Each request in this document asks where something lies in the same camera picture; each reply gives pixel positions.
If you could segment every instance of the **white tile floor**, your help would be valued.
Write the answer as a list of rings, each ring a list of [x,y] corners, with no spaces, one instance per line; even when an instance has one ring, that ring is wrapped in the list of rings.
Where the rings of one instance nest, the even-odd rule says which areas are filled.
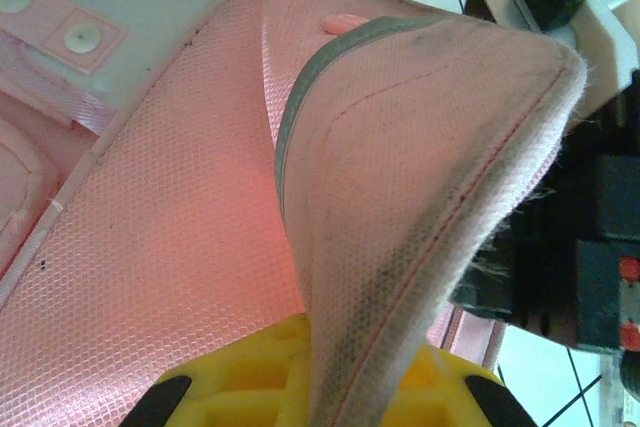
[[[452,12],[461,12],[465,0],[418,1]],[[501,349],[499,364],[507,387],[538,425],[601,425],[598,356],[569,351],[510,327]]]

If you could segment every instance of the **yellow plastic part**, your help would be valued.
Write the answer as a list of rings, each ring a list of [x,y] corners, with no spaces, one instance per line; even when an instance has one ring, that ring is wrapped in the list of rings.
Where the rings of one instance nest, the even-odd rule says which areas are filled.
[[[194,359],[157,383],[186,375],[192,383],[166,427],[308,425],[310,331],[290,317]],[[464,379],[488,370],[428,345],[420,348],[381,427],[491,427]]]

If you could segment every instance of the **gray trim strip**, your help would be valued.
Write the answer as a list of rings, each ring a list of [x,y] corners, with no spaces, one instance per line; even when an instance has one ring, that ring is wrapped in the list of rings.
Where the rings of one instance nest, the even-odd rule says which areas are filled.
[[[381,17],[337,37],[324,45],[306,63],[291,89],[287,105],[282,115],[278,139],[276,141],[275,177],[280,213],[284,219],[284,170],[291,134],[298,114],[316,80],[334,62],[345,54],[367,44],[396,33],[410,32],[435,24],[447,18],[444,15],[430,15],[419,19],[398,19]]]

